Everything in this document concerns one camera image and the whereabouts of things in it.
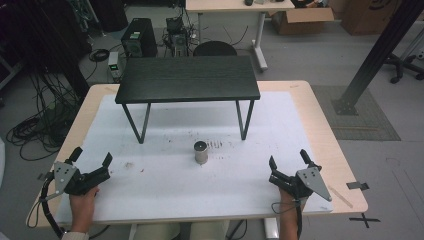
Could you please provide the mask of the dark curtain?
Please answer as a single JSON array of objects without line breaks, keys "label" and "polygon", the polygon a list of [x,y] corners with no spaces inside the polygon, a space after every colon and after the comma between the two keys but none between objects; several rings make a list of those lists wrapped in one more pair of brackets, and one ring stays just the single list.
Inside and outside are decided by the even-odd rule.
[{"label": "dark curtain", "polygon": [[79,61],[91,46],[67,0],[0,0],[0,33],[23,53],[40,80],[59,73],[78,99],[87,96]]}]

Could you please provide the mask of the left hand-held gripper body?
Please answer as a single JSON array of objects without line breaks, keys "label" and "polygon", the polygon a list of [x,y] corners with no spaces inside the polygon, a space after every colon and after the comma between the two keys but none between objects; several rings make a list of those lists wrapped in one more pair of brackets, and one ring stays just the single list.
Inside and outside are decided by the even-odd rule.
[{"label": "left hand-held gripper body", "polygon": [[[104,161],[100,168],[90,173],[82,174],[80,170],[72,164],[55,162],[53,171],[47,176],[47,186],[42,188],[41,199],[43,201],[48,201],[63,193],[77,196],[84,195],[92,188],[110,178],[109,165],[109,161]],[[52,180],[55,181],[55,191],[48,195],[48,184]]]}]

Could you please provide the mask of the person's left hand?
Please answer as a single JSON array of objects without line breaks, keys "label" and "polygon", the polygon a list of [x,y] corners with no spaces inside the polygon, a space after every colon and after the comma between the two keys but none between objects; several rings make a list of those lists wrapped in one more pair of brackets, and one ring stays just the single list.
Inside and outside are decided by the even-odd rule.
[{"label": "person's left hand", "polygon": [[70,207],[72,213],[71,231],[87,233],[93,222],[95,211],[95,197],[99,192],[98,187],[94,187],[84,195],[70,195]]}]

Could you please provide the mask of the grey metal cylinder can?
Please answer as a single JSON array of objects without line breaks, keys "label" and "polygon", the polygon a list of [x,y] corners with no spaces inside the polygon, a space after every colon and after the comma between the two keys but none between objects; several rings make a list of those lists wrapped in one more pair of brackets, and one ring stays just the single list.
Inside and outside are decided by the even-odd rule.
[{"label": "grey metal cylinder can", "polygon": [[195,161],[198,164],[205,164],[208,161],[208,145],[204,141],[197,141],[194,144]]}]

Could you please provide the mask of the black round stool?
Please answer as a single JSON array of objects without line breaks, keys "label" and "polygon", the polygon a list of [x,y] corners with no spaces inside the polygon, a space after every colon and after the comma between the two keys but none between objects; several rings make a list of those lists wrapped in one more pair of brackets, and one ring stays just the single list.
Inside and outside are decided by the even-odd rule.
[{"label": "black round stool", "polygon": [[222,41],[208,41],[198,45],[194,56],[236,56],[237,51],[228,43]]}]

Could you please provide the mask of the light wooden table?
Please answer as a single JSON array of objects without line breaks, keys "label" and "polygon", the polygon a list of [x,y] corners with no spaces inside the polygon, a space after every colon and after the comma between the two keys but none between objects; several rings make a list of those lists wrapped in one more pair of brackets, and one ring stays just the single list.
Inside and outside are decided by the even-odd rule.
[{"label": "light wooden table", "polygon": [[[353,208],[349,208],[344,202],[338,199],[329,189],[332,201],[328,202],[318,195],[309,197],[304,209],[306,214],[319,213],[348,213],[362,212],[367,210],[368,204],[360,190],[350,190],[346,183],[354,181],[355,177],[347,163],[341,148],[330,129],[330,126],[323,114],[323,111],[312,91],[310,85],[306,81],[261,81],[258,84],[260,94],[265,91],[289,92],[294,104],[299,109],[300,120],[303,124],[306,136],[308,138],[310,148],[307,151],[310,158],[322,167],[321,175],[328,189],[332,186],[341,193],[349,202],[353,204]],[[116,96],[118,85],[116,84],[98,84],[90,88],[87,98],[84,100],[82,107],[67,135],[64,144],[59,153],[58,160],[64,161],[69,158],[76,147],[82,148],[83,141],[88,130],[94,121],[97,110],[99,109],[101,99],[106,95]],[[184,222],[184,221],[209,221],[221,219],[249,219],[249,218],[266,218],[273,214],[262,217],[240,217],[240,218],[213,218],[213,219],[188,219],[182,221],[167,220],[153,222],[96,222],[97,224],[130,224],[130,223],[159,223],[159,222]]]}]

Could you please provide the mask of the white-legged wooden desk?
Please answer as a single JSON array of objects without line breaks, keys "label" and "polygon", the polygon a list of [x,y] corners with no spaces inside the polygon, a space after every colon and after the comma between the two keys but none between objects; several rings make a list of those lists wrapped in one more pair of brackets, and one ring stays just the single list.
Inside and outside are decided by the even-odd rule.
[{"label": "white-legged wooden desk", "polygon": [[291,0],[250,0],[251,5],[246,5],[245,0],[185,0],[187,12],[196,13],[198,27],[201,27],[201,16],[209,12],[255,12],[258,14],[256,37],[252,41],[252,49],[257,59],[259,69],[266,71],[268,65],[261,49],[262,33],[265,17],[268,12],[288,11],[295,8]]}]

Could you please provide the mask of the black computer tower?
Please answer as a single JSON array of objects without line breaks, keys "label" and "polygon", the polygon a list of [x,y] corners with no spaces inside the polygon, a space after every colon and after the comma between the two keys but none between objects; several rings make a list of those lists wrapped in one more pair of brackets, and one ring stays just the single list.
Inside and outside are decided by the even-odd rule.
[{"label": "black computer tower", "polygon": [[152,21],[133,18],[121,38],[127,57],[155,57],[158,53]]}]

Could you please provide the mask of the white table mat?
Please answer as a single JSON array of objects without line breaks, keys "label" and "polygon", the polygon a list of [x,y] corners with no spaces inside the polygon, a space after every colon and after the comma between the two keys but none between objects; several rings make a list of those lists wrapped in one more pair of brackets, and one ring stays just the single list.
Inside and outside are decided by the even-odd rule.
[{"label": "white table mat", "polygon": [[[270,183],[272,155],[292,176],[310,144],[299,109],[287,91],[265,91],[255,102],[247,138],[237,114],[249,103],[199,102],[128,106],[142,144],[112,95],[101,99],[76,165],[82,172],[113,157],[110,179],[96,198],[96,222],[262,217],[273,214],[278,188]],[[195,161],[194,144],[208,145],[208,161]]]}]

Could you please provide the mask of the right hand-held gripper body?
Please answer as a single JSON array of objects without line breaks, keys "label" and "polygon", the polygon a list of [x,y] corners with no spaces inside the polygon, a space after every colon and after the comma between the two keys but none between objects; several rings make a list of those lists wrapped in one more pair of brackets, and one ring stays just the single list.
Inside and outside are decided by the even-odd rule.
[{"label": "right hand-held gripper body", "polygon": [[277,169],[272,169],[269,181],[295,199],[309,197],[316,193],[326,201],[331,202],[332,197],[324,183],[320,170],[320,167],[308,167],[298,170],[294,176],[288,176]]}]

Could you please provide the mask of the person's right hand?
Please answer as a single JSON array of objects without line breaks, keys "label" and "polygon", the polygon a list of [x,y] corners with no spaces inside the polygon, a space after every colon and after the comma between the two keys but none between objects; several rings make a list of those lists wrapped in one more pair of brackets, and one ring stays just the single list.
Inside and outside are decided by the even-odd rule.
[{"label": "person's right hand", "polygon": [[300,200],[296,200],[292,195],[283,189],[280,192],[280,213],[281,214],[295,214],[297,208],[301,205]]}]

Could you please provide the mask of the small black wooden shelf table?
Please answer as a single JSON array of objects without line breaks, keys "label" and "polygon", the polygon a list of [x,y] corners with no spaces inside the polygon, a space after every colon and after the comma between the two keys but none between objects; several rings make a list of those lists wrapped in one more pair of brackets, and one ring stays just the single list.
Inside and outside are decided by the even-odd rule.
[{"label": "small black wooden shelf table", "polygon": [[126,64],[115,102],[122,106],[137,142],[146,130],[138,129],[130,104],[247,101],[245,117],[238,117],[240,135],[247,138],[253,107],[261,98],[248,56],[133,58]]}]

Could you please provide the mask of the open cardboard box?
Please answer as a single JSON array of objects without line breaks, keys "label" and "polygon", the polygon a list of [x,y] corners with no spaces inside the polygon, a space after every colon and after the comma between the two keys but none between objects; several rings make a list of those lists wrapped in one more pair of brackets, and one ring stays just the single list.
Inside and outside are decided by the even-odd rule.
[{"label": "open cardboard box", "polygon": [[280,35],[320,34],[325,23],[333,20],[330,7],[297,8],[276,12],[271,16],[273,27]]}]

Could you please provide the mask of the black office chair base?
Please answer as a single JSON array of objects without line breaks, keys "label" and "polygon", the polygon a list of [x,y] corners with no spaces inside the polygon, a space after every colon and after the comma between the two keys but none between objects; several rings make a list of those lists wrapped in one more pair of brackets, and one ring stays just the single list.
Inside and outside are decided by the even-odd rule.
[{"label": "black office chair base", "polygon": [[424,68],[418,67],[413,64],[413,61],[417,59],[416,55],[408,56],[405,59],[401,59],[394,54],[390,54],[389,57],[384,61],[385,64],[393,65],[396,69],[396,76],[390,79],[392,84],[396,84],[403,77],[404,70],[409,69],[416,72],[415,79],[418,81],[424,80]]}]

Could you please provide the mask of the black tape piece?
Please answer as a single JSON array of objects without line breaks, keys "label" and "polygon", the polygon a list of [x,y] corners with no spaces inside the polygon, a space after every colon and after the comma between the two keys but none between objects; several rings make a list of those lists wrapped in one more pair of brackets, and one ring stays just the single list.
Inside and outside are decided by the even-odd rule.
[{"label": "black tape piece", "polygon": [[366,182],[364,182],[364,183],[361,183],[361,182],[358,182],[358,181],[356,181],[356,182],[349,182],[349,183],[346,183],[346,185],[347,185],[347,187],[350,190],[352,190],[352,189],[360,189],[361,191],[364,191],[364,190],[368,190],[369,189],[369,186],[368,186],[368,184]]}]

